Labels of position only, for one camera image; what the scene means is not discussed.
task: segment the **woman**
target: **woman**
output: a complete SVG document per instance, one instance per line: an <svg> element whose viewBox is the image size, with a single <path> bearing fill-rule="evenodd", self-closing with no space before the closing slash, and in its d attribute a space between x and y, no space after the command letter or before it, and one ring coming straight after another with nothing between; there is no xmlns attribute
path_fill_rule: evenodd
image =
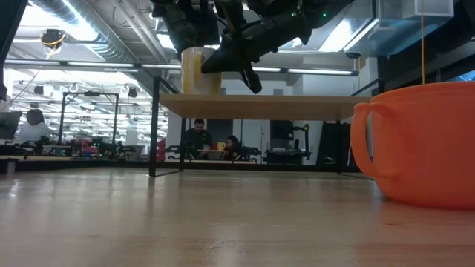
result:
<svg viewBox="0 0 475 267"><path fill-rule="evenodd" d="M236 136L230 136L226 140L226 147L224 148L223 160L233 161L239 158L240 149L239 141Z"/></svg>
<svg viewBox="0 0 475 267"><path fill-rule="evenodd" d="M43 113L39 109L29 110L27 113L27 121L23 124L17 142L23 144L24 142L39 141L42 136L49 138L50 128L45 123Z"/></svg>

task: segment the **mug handle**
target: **mug handle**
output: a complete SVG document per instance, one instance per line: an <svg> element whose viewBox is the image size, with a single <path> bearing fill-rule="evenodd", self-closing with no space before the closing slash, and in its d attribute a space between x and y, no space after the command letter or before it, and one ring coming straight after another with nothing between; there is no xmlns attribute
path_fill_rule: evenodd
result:
<svg viewBox="0 0 475 267"><path fill-rule="evenodd" d="M379 113L385 117L394 117L396 113L381 103L360 103L355 106L355 116L351 124L351 148L355 161L361 171L371 177L393 179L399 173L386 172L378 169L372 162L367 148L366 124L370 112Z"/></svg>
<svg viewBox="0 0 475 267"><path fill-rule="evenodd" d="M201 79L201 65L203 63L203 52L197 52L193 58L193 80L198 83Z"/></svg>

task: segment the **red object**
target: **red object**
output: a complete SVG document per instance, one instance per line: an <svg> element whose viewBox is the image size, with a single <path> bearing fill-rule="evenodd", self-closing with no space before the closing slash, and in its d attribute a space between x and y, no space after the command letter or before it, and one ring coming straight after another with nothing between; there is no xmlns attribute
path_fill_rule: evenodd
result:
<svg viewBox="0 0 475 267"><path fill-rule="evenodd" d="M475 82L394 90L355 106L355 161L388 197L412 205L475 209ZM366 125L372 113L374 160Z"/></svg>
<svg viewBox="0 0 475 267"><path fill-rule="evenodd" d="M166 144L165 139L161 139L157 143L157 161L158 162L164 162L165 161L165 144Z"/></svg>

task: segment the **robotic arm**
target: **robotic arm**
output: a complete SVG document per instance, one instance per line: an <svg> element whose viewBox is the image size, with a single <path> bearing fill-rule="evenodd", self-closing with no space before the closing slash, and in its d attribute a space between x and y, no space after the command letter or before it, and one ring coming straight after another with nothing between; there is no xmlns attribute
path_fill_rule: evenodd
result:
<svg viewBox="0 0 475 267"><path fill-rule="evenodd" d="M208 0L152 0L154 17L166 23L177 53L188 47L219 44L217 19ZM254 93L262 89L252 62L295 38L306 45L314 28L337 16L354 0L248 0L249 9L262 19L248 23L241 0L215 0L217 14L227 20L220 48L202 65L203 73L241 73Z"/></svg>

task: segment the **computer monitor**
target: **computer monitor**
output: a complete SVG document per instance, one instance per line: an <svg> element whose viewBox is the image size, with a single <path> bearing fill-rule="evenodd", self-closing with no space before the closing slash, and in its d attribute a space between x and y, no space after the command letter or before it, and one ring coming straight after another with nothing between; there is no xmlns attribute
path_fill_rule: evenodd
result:
<svg viewBox="0 0 475 267"><path fill-rule="evenodd" d="M13 140L22 116L21 111L0 112L0 140Z"/></svg>

